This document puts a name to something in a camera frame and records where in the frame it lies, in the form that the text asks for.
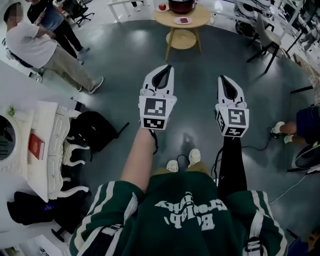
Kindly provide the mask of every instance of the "red apple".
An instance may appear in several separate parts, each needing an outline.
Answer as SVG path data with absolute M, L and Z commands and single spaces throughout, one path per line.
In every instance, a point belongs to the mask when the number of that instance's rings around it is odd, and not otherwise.
M 167 6 L 166 6 L 164 3 L 159 4 L 159 9 L 160 9 L 161 11 L 166 10 L 166 8 L 167 8 Z

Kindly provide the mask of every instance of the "plate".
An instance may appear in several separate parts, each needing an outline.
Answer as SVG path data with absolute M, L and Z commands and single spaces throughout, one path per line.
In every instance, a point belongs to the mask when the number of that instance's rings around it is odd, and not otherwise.
M 160 10 L 160 9 L 159 9 L 159 5 L 155 8 L 155 10 L 156 10 L 157 12 L 159 12 L 159 13 L 164 13 L 164 12 L 169 11 L 169 4 L 166 3 L 165 6 L 166 6 L 165 10 Z
M 181 22 L 181 19 L 187 19 L 187 22 Z M 173 22 L 175 24 L 179 24 L 179 25 L 188 25 L 188 24 L 191 24 L 193 22 L 193 19 L 192 18 L 189 18 L 189 17 L 177 17 L 173 20 Z

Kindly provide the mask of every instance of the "gray floor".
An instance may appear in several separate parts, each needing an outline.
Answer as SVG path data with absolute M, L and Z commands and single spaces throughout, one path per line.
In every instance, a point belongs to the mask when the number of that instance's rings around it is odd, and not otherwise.
M 130 126 L 120 138 L 102 151 L 90 156 L 87 164 L 75 175 L 95 194 L 101 183 L 119 179 L 139 127 L 138 96 L 145 75 L 164 61 L 169 29 L 155 21 L 128 21 L 81 30 L 77 36 L 90 46 L 84 66 L 93 75 L 103 75 L 105 83 L 92 96 L 82 93 L 86 106 L 105 116 L 116 129 L 126 122 Z M 309 86 L 308 77 L 291 60 L 276 58 L 268 73 L 262 75 L 271 56 L 262 56 L 251 63 L 246 60 L 258 51 L 258 44 L 247 47 L 244 36 L 212 26 L 199 29 L 202 54 L 198 48 L 172 49 L 168 63 L 175 68 L 174 94 L 178 101 L 165 132 L 159 136 L 159 152 L 154 169 L 179 154 L 198 148 L 201 159 L 211 169 L 223 145 L 214 117 L 217 103 L 217 79 L 223 74 L 243 89 L 250 109 L 249 129 L 242 145 L 263 148 L 267 128 L 278 121 L 290 121 L 301 108 L 312 104 L 312 92 L 290 97 L 290 91 Z M 269 201 L 297 183 L 304 172 L 287 173 L 294 153 L 292 145 L 272 139 L 267 150 L 243 149 L 243 162 L 248 189 L 266 191 Z M 283 229 L 306 236 L 320 219 L 320 174 L 307 176 L 298 186 L 271 204 L 275 218 Z

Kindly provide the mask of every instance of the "green and white striped sleeve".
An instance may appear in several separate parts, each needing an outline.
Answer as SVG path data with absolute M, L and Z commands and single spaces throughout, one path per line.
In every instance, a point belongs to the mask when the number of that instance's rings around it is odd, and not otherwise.
M 239 191 L 229 195 L 223 202 L 232 216 L 244 224 L 249 241 L 260 242 L 264 251 L 262 255 L 287 254 L 288 243 L 284 231 L 273 217 L 265 192 Z
M 140 188 L 126 181 L 111 181 L 99 186 L 87 216 L 72 235 L 70 254 L 105 255 L 109 249 L 115 250 L 126 220 L 134 214 L 143 197 Z M 104 242 L 97 247 L 96 242 L 101 239 Z

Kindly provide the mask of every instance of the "black pants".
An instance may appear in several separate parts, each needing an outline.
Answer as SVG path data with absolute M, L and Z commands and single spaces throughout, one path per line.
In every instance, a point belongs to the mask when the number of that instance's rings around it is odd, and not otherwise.
M 223 200 L 234 192 L 246 190 L 247 179 L 242 160 L 240 138 L 224 137 L 218 197 Z
M 133 7 L 137 7 L 137 2 L 131 2 L 131 4 L 133 5 Z
M 74 48 L 79 52 L 82 50 L 82 45 L 80 44 L 78 38 L 73 32 L 72 28 L 65 20 L 58 26 L 53 33 L 55 33 L 55 40 L 61 45 L 63 49 L 65 49 L 72 57 L 77 58 L 77 54 L 74 49 L 70 45 L 70 43 L 74 46 Z

